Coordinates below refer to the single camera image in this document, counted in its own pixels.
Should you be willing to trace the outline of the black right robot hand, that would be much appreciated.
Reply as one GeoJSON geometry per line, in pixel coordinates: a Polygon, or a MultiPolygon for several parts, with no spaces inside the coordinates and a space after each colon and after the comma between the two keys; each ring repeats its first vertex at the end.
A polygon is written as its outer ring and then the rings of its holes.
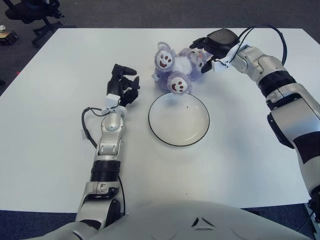
{"type": "Polygon", "coordinates": [[[220,72],[227,69],[239,43],[239,37],[234,32],[221,28],[211,32],[206,37],[196,39],[189,48],[203,49],[211,55],[211,57],[207,57],[208,60],[201,67],[201,73],[204,74],[210,70],[220,72]]]}

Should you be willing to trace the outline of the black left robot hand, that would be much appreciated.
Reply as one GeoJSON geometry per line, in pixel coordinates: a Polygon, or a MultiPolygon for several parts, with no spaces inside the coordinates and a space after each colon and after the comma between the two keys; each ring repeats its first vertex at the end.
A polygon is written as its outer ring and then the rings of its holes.
{"type": "Polygon", "coordinates": [[[119,64],[114,65],[111,75],[111,79],[107,83],[106,94],[119,96],[119,105],[126,107],[126,105],[131,104],[139,95],[140,77],[136,76],[136,70],[119,64]],[[130,80],[126,76],[136,77],[134,80],[130,80]]]}

